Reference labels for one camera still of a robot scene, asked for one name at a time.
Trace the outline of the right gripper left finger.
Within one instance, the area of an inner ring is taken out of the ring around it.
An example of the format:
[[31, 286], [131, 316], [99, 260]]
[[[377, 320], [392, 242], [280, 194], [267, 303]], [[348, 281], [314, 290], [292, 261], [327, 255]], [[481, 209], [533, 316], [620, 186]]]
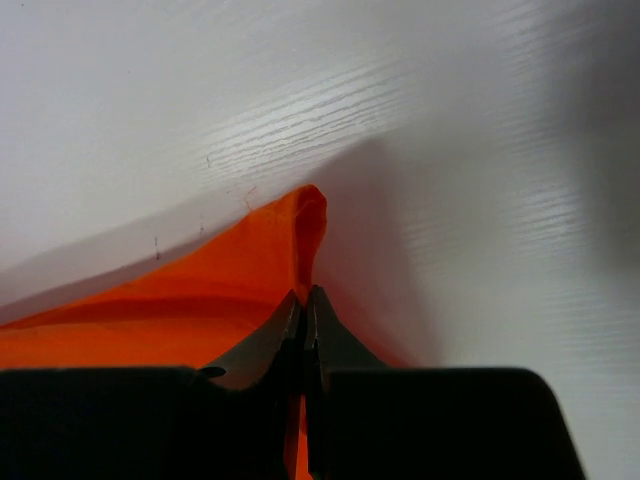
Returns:
[[202, 368], [9, 369], [5, 479], [291, 479], [296, 473], [294, 294]]

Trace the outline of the orange t shirt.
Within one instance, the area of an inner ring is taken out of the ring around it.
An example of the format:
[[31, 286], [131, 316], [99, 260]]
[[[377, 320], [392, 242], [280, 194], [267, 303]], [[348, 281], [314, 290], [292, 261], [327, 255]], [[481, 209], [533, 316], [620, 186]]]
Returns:
[[201, 366], [287, 293], [306, 299], [326, 211], [317, 187], [300, 187], [136, 280], [14, 320], [1, 328], [1, 364]]

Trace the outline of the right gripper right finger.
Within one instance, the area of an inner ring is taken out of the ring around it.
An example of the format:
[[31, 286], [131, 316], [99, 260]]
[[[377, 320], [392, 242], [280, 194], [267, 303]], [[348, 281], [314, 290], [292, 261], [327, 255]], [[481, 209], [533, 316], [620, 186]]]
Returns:
[[581, 479], [549, 385], [523, 368], [394, 368], [306, 305], [308, 468], [315, 479]]

